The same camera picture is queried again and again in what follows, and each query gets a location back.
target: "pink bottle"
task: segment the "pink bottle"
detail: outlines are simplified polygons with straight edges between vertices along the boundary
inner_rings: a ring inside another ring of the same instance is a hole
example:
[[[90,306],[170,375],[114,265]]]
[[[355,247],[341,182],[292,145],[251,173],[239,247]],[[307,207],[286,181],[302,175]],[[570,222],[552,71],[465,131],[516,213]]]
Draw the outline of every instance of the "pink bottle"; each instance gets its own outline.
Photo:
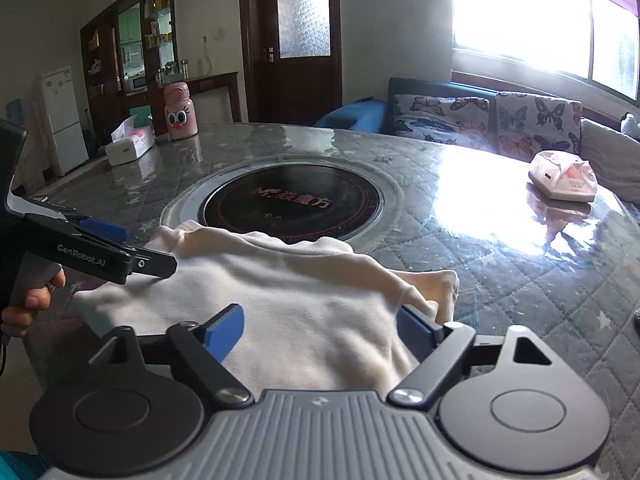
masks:
[[[189,99],[187,83],[172,83],[164,89],[164,118],[171,140],[185,139],[198,133],[196,111]]]

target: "wooden console table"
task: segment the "wooden console table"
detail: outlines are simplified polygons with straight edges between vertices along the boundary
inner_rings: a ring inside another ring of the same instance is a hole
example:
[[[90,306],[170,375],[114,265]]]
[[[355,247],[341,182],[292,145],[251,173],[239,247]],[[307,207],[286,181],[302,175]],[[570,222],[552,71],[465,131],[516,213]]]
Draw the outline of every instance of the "wooden console table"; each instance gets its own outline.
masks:
[[[191,96],[203,94],[210,90],[227,88],[229,92],[229,103],[231,104],[231,118],[235,123],[242,121],[240,94],[238,91],[238,72],[194,77],[187,79],[185,83],[189,86]],[[164,120],[163,88],[147,88],[147,90],[125,95],[120,98],[121,112],[125,117],[129,116],[129,110],[131,108],[145,105],[151,106],[156,136],[167,133],[168,129],[166,127],[166,121]]]

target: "metal pivot bolt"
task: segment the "metal pivot bolt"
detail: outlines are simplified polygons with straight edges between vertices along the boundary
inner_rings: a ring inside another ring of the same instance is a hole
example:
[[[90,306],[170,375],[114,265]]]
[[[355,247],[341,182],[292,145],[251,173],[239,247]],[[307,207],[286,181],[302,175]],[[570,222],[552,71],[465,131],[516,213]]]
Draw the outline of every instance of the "metal pivot bolt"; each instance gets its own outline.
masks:
[[[250,398],[248,391],[241,388],[223,388],[216,393],[216,397],[230,406],[247,402]]]
[[[399,406],[418,406],[424,401],[424,393],[414,388],[398,388],[391,392],[391,399]]]

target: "window sill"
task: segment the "window sill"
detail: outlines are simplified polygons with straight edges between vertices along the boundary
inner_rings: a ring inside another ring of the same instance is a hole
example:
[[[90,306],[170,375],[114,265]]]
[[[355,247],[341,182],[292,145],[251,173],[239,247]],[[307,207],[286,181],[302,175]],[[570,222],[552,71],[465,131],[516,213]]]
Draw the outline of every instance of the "window sill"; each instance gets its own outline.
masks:
[[[584,106],[619,121],[631,112],[640,119],[640,108],[601,88],[569,75],[534,68],[521,61],[454,48],[452,70],[507,81],[541,92],[580,101]]]

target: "refrigerator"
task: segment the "refrigerator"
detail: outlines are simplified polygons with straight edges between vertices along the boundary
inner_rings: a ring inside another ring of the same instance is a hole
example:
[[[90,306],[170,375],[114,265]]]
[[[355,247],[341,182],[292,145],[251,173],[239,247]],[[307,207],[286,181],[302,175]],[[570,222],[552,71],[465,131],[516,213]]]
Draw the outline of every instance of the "refrigerator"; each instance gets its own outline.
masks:
[[[63,176],[89,159],[76,107],[71,67],[43,74],[40,122],[51,169]]]

